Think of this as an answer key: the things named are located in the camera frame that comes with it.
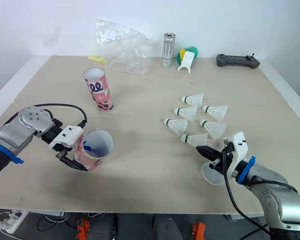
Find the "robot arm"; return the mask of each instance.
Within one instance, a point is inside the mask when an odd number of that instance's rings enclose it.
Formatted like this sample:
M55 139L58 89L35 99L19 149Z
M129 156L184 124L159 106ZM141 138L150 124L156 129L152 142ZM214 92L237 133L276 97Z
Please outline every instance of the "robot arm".
M62 129L62 122L52 119L47 111L37 106L21 109L11 121L0 128L0 171L10 162L22 164L17 157L32 141L33 137L41 138L49 147L59 152L56 157L69 167L87 171L75 160L67 158L67 154L78 144L86 121L79 126L67 126Z
M229 179L246 186L260 201L272 240L300 240L300 195L280 174L248 160L247 142L242 132L224 140L226 169ZM197 146L197 151L211 160L209 171L224 174L223 156L209 146Z

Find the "cup rim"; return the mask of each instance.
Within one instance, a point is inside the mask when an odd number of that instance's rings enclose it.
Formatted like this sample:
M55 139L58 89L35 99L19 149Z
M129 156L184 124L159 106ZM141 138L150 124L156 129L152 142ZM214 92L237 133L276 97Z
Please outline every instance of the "cup rim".
M96 70L101 72L100 74L98 74L98 76L90 76L89 75L89 74L93 75L92 71L96 71ZM82 75L83 75L84 79L99 79L99 78L102 78L103 76L105 76L106 73L105 73L105 70L103 70L100 67L91 67L91 68L88 68L87 70L85 70Z
M111 150L109 151L109 153L108 153L107 155L105 155L105 156L99 156L99 157L97 157L97 156L91 156L90 154L88 154L88 153L86 152L86 150L85 150L85 148L84 148L84 139L85 139L85 136L87 136L89 133L92 133L92 132L95 132L95 131L103 131L103 132L107 133L107 134L110 136L111 140L112 140L112 148L111 148ZM102 128L98 128L98 129L91 130L91 131L89 131L85 136L83 136L80 145L81 145L81 147L82 147L82 152L83 152L83 154L85 154L88 158L91 158L91 159L93 159L93 160L104 159L104 158L108 157L108 156L113 152L113 150L114 150L114 148L115 148L115 141L114 141L114 139L112 138L111 134L108 133L106 130L104 130L104 129L102 129Z

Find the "game controller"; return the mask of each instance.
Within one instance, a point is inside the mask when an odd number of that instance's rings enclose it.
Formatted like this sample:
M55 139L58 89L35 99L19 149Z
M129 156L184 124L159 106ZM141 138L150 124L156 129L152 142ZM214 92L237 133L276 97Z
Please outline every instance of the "game controller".
M252 56L228 56L224 54L219 54L216 56L216 64L219 67L223 67L226 65L237 65L256 69L260 65L260 62L254 58L254 54L252 54Z

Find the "orange clamp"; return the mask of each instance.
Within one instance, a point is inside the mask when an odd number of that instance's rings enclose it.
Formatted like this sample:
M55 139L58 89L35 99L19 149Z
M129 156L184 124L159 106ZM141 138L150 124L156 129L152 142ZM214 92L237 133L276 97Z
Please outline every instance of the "orange clamp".
M192 225L192 235L194 236L194 240L205 240L205 228L206 225L204 225L202 222Z
M86 237L90 230L89 221L85 220L84 218L79 219L78 221L76 221L76 228L78 230L78 234L75 236L75 238L79 240L86 240Z

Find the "wooden table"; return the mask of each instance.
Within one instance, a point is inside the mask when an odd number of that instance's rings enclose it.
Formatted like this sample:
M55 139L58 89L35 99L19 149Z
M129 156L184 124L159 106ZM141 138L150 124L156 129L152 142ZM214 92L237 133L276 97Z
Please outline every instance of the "wooden table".
M18 156L25 163L11 163L0 173L0 208L235 213L226 187L203 179L201 168L208 160L163 124L164 118L180 118L173 114L174 108L189 107L180 101L182 96L197 93L204 93L204 105L228 105L224 135L243 131L247 157L256 156L260 165L282 174L300 193L300 98L267 61L250 69L217 67L214 58L200 58L191 74L177 71L177 64L162 67L160 58L154 58L151 70L142 76L105 69L114 107L99 112L82 74L101 64L80 56L47 59L34 57L0 91L0 123L25 106L74 104L87 113L84 132L106 130L114 139L114 150L99 169L82 172L58 161L56 153L35 137ZM75 109L49 109L63 126L82 120ZM199 110L187 133L203 133L198 123L203 118L212 120ZM209 139L208 145L223 147L221 140ZM230 182L244 212L262 213L252 193Z

